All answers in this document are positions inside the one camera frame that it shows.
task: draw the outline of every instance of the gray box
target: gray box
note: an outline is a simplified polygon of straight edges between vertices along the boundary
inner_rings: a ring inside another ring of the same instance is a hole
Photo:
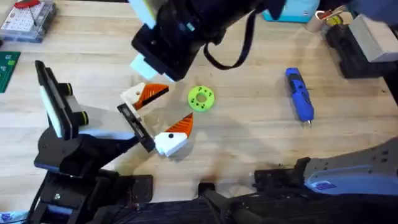
[[[360,14],[349,28],[369,62],[398,60],[398,39],[385,23]]]

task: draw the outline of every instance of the white plastic block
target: white plastic block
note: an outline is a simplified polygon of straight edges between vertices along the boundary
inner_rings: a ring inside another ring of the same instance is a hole
[[[148,63],[144,61],[145,57],[142,54],[137,55],[131,62],[130,67],[137,71],[146,80],[151,80],[158,74]]]
[[[45,91],[44,86],[40,86],[40,96],[42,98],[44,108],[47,111],[47,114],[51,120],[51,124],[54,128],[55,134],[57,134],[58,138],[62,138],[61,122],[58,119],[58,116],[55,114],[55,109],[51,104],[50,98]]]
[[[166,0],[129,0],[129,2],[138,18],[153,29],[156,25],[157,12]]]
[[[160,133],[154,140],[159,154],[169,157],[187,144],[188,136],[185,133]]]

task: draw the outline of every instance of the blue label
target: blue label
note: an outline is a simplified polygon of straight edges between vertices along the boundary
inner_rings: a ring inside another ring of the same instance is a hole
[[[329,181],[319,181],[311,184],[312,187],[315,187],[317,190],[326,190],[336,188],[336,185],[331,184]]]

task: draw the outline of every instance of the black cable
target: black cable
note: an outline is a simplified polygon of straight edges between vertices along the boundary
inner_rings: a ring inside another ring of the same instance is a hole
[[[31,216],[32,216],[32,214],[33,214],[33,211],[35,210],[35,207],[36,207],[36,205],[37,205],[37,202],[39,201],[40,193],[41,193],[42,190],[43,190],[44,184],[45,184],[46,181],[48,181],[48,179],[50,178],[49,175],[50,175],[50,174],[49,174],[49,172],[47,171],[47,173],[46,173],[45,176],[44,176],[44,180],[43,180],[42,184],[40,185],[39,189],[37,190],[37,193],[36,193],[35,197],[33,198],[33,202],[32,202],[32,204],[30,205],[29,211],[28,211],[27,216],[26,216],[26,220],[28,220],[28,222],[29,222],[29,220],[30,220],[30,218],[31,218]]]
[[[209,52],[208,46],[209,43],[205,44],[203,48],[203,54],[207,58],[207,60],[216,68],[220,70],[229,70],[231,68],[238,68],[243,64],[246,58],[249,55],[251,44],[253,42],[253,35],[254,35],[254,26],[256,25],[256,15],[263,11],[263,8],[259,7],[255,9],[249,16],[246,22],[246,31],[244,33],[244,40],[241,54],[239,55],[238,61],[234,65],[223,65],[219,63]]]
[[[141,213],[142,213],[142,211],[137,212],[133,217],[128,218],[124,223],[121,223],[121,224],[127,224],[129,221],[137,218],[137,216],[140,215]]]
[[[206,197],[203,197],[203,199],[205,199],[205,202],[207,204],[207,206],[210,208],[211,213],[214,216],[214,219],[216,220],[217,224],[222,224],[221,218],[220,216],[217,214],[217,211],[214,209],[214,206],[211,204],[210,200]]]
[[[27,218],[23,219],[23,220],[16,220],[16,221],[11,221],[11,222],[5,222],[5,223],[0,223],[0,224],[9,224],[9,223],[17,223],[17,222],[24,222],[26,221]]]
[[[113,223],[114,219],[117,217],[117,215],[119,215],[119,213],[120,213],[124,208],[126,208],[126,206],[125,206],[125,205],[122,205],[122,206],[120,207],[120,209],[113,215],[113,218],[111,219],[111,223]]]

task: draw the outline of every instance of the orange and white object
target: orange and white object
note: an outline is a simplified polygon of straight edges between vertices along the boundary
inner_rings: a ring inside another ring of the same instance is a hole
[[[167,85],[140,83],[122,93],[121,98],[134,116],[145,126],[138,111],[168,91],[169,86]],[[154,142],[156,150],[163,156],[171,156],[187,144],[192,128],[193,114],[190,114],[165,132],[155,135]]]
[[[155,136],[156,150],[164,156],[171,156],[187,144],[193,128],[193,114],[177,122],[166,132]]]

